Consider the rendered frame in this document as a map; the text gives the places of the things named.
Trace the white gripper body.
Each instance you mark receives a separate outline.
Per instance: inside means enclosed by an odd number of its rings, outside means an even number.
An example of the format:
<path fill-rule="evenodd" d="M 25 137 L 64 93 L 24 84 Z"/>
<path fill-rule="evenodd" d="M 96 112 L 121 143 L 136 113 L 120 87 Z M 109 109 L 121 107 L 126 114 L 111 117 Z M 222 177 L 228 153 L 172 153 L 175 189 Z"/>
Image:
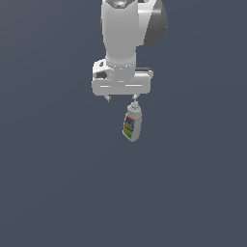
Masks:
<path fill-rule="evenodd" d="M 107 66 L 105 59 L 94 63 L 92 89 L 96 96 L 140 95 L 150 92 L 152 69 L 137 68 L 129 81 L 116 79 L 116 71 Z"/>

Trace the white bottle with colourful label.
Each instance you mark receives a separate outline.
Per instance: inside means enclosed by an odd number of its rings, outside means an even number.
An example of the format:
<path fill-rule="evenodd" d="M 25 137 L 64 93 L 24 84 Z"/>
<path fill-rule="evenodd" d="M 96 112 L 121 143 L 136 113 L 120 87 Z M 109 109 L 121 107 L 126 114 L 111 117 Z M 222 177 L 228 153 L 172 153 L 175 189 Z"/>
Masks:
<path fill-rule="evenodd" d="M 142 110 L 137 100 L 127 106 L 127 112 L 123 121 L 123 135 L 130 141 L 135 142 L 141 131 Z"/>

